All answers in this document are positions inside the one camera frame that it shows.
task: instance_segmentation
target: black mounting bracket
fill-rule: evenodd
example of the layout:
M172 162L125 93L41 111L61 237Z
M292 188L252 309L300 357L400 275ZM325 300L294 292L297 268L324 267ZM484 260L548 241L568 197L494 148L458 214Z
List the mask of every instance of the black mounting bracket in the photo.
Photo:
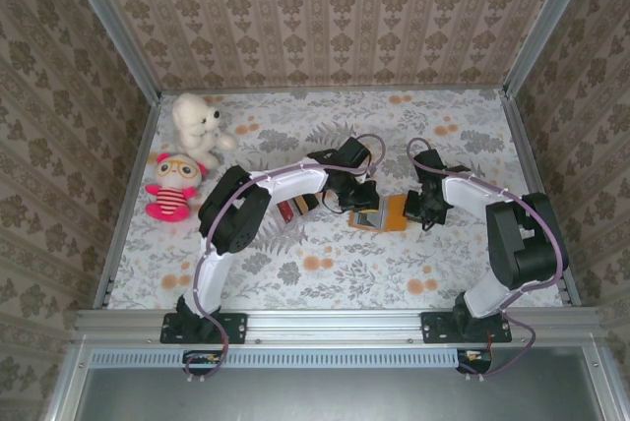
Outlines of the black mounting bracket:
M464 301L464 293L455 299L452 311L420 313L425 344L511 342L509 322L501 314L474 318Z
M216 310L213 318L227 332L230 345L245 343L246 313L221 313ZM179 297L176 313L168 313L164 316L159 342L162 344L221 344L221 334L208 319L190 311L184 298Z

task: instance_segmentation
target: doll head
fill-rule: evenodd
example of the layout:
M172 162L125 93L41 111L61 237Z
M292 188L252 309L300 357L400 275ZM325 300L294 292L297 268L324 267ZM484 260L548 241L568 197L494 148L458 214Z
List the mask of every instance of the doll head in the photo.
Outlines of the doll head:
M157 156L156 182L163 188L184 189L199 186L206 167L197 163L188 155L161 153Z
M190 136L203 136L221 122L219 111L192 93L183 93L175 100L172 117L179 133Z

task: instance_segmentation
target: pink stuffed doll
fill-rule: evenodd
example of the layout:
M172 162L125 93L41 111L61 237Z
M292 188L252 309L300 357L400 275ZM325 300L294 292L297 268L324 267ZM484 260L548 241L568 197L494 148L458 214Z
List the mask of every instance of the pink stuffed doll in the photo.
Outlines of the pink stuffed doll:
M156 181L147 192L157 200L147 205L147 214L160 221L177 222L190 215L188 200L195 196L201 177L208 170L187 155L161 153L157 156Z

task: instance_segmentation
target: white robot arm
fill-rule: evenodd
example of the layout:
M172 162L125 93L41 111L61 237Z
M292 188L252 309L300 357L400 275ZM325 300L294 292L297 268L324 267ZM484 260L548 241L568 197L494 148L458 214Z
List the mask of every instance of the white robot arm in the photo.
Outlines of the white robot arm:
M277 170L247 173L239 166L226 171L199 211L202 254L205 256L197 285L184 294L193 313L201 316L193 302L193 291L205 311L212 313L221 305L221 291L235 254L247 247L256 236L268 207L291 198L334 191L342 211L377 210L379 197L376 183L365 180L366 173L355 175L339 167L355 169L370 155L369 150L354 138L338 150L314 152L294 165ZM257 182L244 194L240 207L230 206L220 219L208 252L207 235L212 223L236 189L247 181Z
M551 280L558 269L553 245L539 223L521 206L492 191L471 177L441 171L463 171L464 167L447 169L437 150L419 153L413 160L422 191L409 191L405 216L422 223L428 230L444 224L449 209L457 207L486 223L490 270L471 289L456 299L454 326L463 339L486 337L484 322L494 318L501 327L499 313L516 301L525 288ZM568 265L567 251L559 226L546 195L532 193L520 197L543 221L562 256L562 268Z

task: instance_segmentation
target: floral tablecloth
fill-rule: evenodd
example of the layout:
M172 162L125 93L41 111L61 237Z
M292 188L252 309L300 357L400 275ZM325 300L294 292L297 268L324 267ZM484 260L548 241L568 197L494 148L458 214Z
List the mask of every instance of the floral tablecloth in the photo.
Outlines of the floral tablecloth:
M110 309L172 308L191 284L200 253L199 221L155 221L144 186L162 151L175 151L170 111L161 112L142 190L114 287ZM218 153L192 200L194 211L233 164L249 171L293 163L308 152L339 146L348 136L376 133L387 155L375 179L381 196L419 189L405 147L423 136L447 165L463 164L477 176L519 194L527 188L498 92L495 90L248 93L207 96L222 111L223 129L240 142ZM374 154L378 145L370 144ZM488 270L485 225L450 210L445 226L422 232L374 233L348 227L347 215L320 210L308 222L279 234L266 221L254 243L239 254L223 290L229 309L448 308L455 296ZM521 298L517 306L560 306L558 290Z

